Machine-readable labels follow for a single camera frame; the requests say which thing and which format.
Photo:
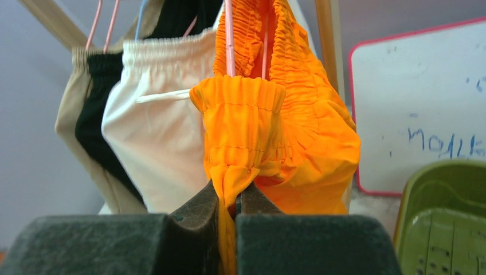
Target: orange fabric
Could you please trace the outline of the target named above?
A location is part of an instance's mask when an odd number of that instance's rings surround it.
[[[266,16],[269,79],[263,80]],[[341,197],[360,153],[355,124],[287,0],[233,0],[233,22],[238,76],[226,75],[223,16],[215,76],[190,91],[206,127],[204,165],[220,200],[219,249],[226,275],[236,274],[228,208],[253,180],[287,214],[346,214]]]

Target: green basket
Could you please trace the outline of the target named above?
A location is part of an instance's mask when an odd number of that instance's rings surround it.
[[[486,275],[486,163],[447,160],[417,171],[394,244],[404,275]]]

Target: whiteboard frame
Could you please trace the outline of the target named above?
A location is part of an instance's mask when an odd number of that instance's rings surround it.
[[[367,40],[360,42],[356,44],[349,52],[348,55],[348,65],[349,65],[349,81],[350,81],[350,96],[351,96],[351,108],[352,108],[352,119],[354,122],[356,122],[356,112],[355,112],[355,97],[354,97],[354,82],[353,82],[353,70],[352,70],[352,54],[360,47],[362,46],[367,46],[371,44],[378,44],[390,40],[395,40],[398,38],[406,38],[406,37],[411,37],[411,36],[417,36],[420,34],[427,34],[427,33],[434,33],[442,30],[448,30],[448,29],[454,29],[457,27],[461,26],[467,26],[475,23],[480,23],[480,22],[486,22],[486,17],[479,17],[479,18],[474,18],[466,21],[460,21],[460,22],[455,22],[455,23],[449,23],[445,25],[439,25],[431,28],[426,28],[422,30],[417,30],[417,31],[412,31],[412,32],[406,32],[406,33],[401,33],[401,34],[396,34],[393,36],[387,36],[387,37],[382,37],[382,38],[377,38],[373,40]],[[358,186],[358,189],[367,194],[367,195],[373,195],[373,196],[386,196],[386,197],[401,197],[402,192],[381,192],[381,191],[373,191],[373,190],[368,190],[365,189],[360,182],[360,177],[359,177],[359,165],[358,169],[356,169],[356,185]]]

